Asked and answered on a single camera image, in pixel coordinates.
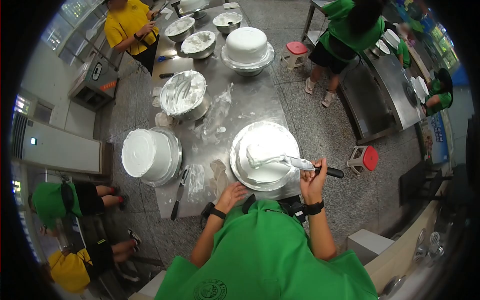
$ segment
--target blue scissors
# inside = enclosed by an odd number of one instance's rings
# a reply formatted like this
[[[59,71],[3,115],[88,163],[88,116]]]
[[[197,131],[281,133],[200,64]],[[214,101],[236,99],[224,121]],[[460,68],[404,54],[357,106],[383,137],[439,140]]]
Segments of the blue scissors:
[[[162,61],[164,61],[164,60],[169,60],[169,59],[171,59],[171,58],[172,58],[172,57],[165,57],[165,56],[162,55],[162,56],[159,56],[156,61],[162,62]]]

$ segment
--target red stool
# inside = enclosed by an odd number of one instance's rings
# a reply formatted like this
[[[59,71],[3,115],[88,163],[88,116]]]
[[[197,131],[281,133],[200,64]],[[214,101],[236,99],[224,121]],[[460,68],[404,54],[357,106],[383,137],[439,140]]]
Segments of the red stool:
[[[307,61],[307,47],[301,42],[289,42],[285,49],[283,49],[281,60],[287,63],[287,69],[293,70],[293,68],[303,66]],[[303,57],[302,62],[297,63],[297,59]]]
[[[361,150],[362,153],[359,157],[354,158],[358,150]],[[373,171],[375,170],[377,163],[378,153],[375,148],[372,146],[355,146],[352,156],[347,161],[347,166],[350,167],[356,174],[360,174],[361,171],[358,171],[355,167],[362,167],[368,171]]]

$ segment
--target green shirt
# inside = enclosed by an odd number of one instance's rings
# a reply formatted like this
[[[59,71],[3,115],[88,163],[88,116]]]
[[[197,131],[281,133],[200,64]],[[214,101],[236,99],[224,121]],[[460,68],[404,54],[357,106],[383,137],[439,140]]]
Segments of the green shirt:
[[[328,44],[328,38],[333,35],[345,45],[352,48],[355,52],[360,53],[366,48],[375,44],[384,32],[385,22],[382,17],[378,18],[377,23],[361,36],[353,36],[350,34],[350,27],[348,26],[347,16],[350,10],[355,6],[352,0],[336,0],[330,4],[322,6],[323,11],[328,16],[330,23],[328,24],[328,31],[325,32],[318,40],[323,44],[325,49],[333,56],[342,61],[349,61],[341,59],[337,56]]]
[[[81,216],[78,197],[75,191],[75,185],[69,183],[73,190],[73,208],[72,211],[77,216]],[[55,219],[67,215],[63,200],[61,197],[60,183],[42,182],[39,183],[32,195],[32,204],[35,207],[38,218],[47,226],[48,229],[54,229]]]
[[[403,54],[403,67],[406,69],[410,65],[410,54],[408,53],[408,47],[405,41],[401,38],[400,44],[398,44],[397,55]]]
[[[435,78],[432,80],[431,84],[432,88],[430,89],[428,96],[425,97],[425,101],[428,101],[428,99],[430,99],[433,95],[438,95],[438,97],[440,98],[440,102],[435,104],[431,108],[427,108],[427,116],[431,116],[434,113],[447,108],[452,102],[452,95],[449,92],[439,94],[440,89],[442,88],[440,86],[440,80]]]
[[[277,300],[378,298],[353,251],[326,262],[313,256],[300,222],[278,202],[255,202],[228,213],[201,268],[175,257],[155,300]]]

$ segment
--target black spatula handle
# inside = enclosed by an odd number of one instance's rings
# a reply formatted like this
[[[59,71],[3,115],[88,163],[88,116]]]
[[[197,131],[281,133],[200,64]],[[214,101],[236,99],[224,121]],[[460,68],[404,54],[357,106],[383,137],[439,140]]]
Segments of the black spatula handle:
[[[319,167],[319,168],[315,168],[315,175],[318,175],[320,173],[320,169],[322,167]],[[335,168],[331,168],[331,167],[328,167],[327,168],[327,175],[330,175],[330,176],[333,176],[333,177],[337,177],[337,178],[343,178],[344,174],[343,174],[343,171],[340,170],[340,169],[335,169]]]

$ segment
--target offset spatula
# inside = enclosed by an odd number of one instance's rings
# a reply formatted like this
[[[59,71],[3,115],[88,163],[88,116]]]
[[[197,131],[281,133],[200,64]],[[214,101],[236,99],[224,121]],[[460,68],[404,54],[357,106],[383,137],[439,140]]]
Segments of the offset spatula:
[[[279,161],[279,163],[287,166],[294,166],[296,168],[299,168],[300,170],[305,170],[305,171],[315,170],[315,175],[318,175],[318,173],[320,173],[320,169],[322,168],[322,167],[316,168],[311,162],[309,162],[306,159],[296,158],[291,156],[285,156],[285,158]],[[327,168],[327,175],[337,177],[337,178],[343,178],[344,176],[342,170],[331,168],[331,167]]]

